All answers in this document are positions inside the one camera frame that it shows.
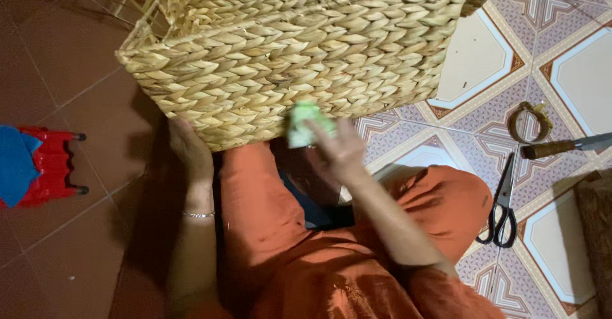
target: tape roll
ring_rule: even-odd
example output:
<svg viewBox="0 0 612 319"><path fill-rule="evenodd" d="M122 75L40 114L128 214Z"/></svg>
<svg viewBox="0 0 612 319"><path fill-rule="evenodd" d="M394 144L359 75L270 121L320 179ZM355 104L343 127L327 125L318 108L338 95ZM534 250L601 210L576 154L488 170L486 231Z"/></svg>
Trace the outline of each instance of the tape roll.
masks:
<svg viewBox="0 0 612 319"><path fill-rule="evenodd" d="M540 124L540 133L537 135L535 139L531 141L526 141L518 133L518 128L516 127L518 118L520 114L523 112L528 112L534 115L535 119ZM521 104L519 104L518 109L510 115L508 131L510 132L510 136L512 136L513 139L515 139L516 141L520 143L524 143L524 144L540 143L544 141L544 139L546 139L548 134L550 134L550 129L551 129L551 126L550 126L550 123L548 122L548 118L546 117L546 115L538 110L535 110L534 107L531 106L529 102L522 102Z"/></svg>

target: hand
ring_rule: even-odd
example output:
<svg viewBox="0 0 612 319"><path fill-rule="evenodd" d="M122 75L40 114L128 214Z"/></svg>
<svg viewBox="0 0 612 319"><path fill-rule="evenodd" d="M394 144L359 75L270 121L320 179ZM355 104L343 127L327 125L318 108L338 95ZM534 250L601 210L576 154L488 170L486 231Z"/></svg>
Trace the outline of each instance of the hand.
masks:
<svg viewBox="0 0 612 319"><path fill-rule="evenodd" d="M172 118L169 125L170 147L185 164L189 182L212 184L214 166L206 143L195 134L189 122L182 118Z"/></svg>
<svg viewBox="0 0 612 319"><path fill-rule="evenodd" d="M357 135L348 118L337 120L335 137L329 136L325 129L313 120L307 120L305 124L317 136L317 145L338 182L348 185L356 177L368 174L363 166L365 141Z"/></svg>

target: scissors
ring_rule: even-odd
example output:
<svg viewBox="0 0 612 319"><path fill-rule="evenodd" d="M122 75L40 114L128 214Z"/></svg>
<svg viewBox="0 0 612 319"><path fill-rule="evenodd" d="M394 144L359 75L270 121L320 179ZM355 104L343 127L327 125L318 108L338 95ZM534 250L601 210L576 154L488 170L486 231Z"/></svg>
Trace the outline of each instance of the scissors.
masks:
<svg viewBox="0 0 612 319"><path fill-rule="evenodd" d="M490 244L492 241L495 245L508 249L514 244L516 239L516 217L514 210L510 207L510 197L512 196L513 172L514 169L514 153L510 153L504 173L501 175L498 191L495 196L493 208L489 213L489 234L486 239L476 237L476 241L480 244ZM501 217L497 223L495 222L495 210L497 206L501 207ZM505 243L501 242L502 232L506 221L510 220L510 237Z"/></svg>

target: knife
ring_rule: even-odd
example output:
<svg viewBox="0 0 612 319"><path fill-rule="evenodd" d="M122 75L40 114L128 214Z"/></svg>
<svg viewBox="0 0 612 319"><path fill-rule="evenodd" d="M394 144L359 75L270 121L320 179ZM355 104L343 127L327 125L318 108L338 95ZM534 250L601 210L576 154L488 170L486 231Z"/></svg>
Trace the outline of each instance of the knife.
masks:
<svg viewBox="0 0 612 319"><path fill-rule="evenodd" d="M595 136L587 136L577 140L562 140L548 143L532 144L523 147L525 158L535 160L554 154L573 151L592 151L594 149L605 149L612 146L612 133L605 133Z"/></svg>

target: woven basket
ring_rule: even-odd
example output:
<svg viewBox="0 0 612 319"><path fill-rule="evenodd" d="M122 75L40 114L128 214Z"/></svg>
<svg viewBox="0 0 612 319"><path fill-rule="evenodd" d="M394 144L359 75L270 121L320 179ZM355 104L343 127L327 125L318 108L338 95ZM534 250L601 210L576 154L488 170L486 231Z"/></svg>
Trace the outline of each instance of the woven basket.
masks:
<svg viewBox="0 0 612 319"><path fill-rule="evenodd" d="M359 117L432 98L465 0L157 0L116 56L212 151L270 140L298 100Z"/></svg>

